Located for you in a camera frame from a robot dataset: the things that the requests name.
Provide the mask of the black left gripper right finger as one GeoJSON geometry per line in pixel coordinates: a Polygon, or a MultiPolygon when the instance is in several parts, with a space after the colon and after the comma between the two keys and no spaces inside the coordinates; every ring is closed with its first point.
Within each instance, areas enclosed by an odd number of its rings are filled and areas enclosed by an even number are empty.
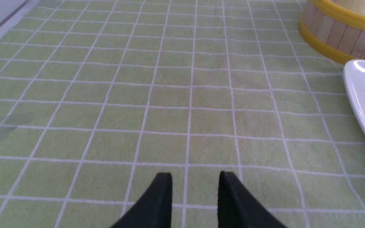
{"type": "Polygon", "coordinates": [[[285,228],[233,172],[221,171],[218,184],[219,228],[285,228]]]}

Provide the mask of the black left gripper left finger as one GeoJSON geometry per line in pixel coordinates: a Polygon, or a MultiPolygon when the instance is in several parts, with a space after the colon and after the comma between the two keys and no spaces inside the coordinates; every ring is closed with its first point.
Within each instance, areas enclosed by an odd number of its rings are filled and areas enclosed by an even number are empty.
{"type": "Polygon", "coordinates": [[[170,228],[173,182],[169,172],[157,173],[138,201],[112,228],[170,228]]]}

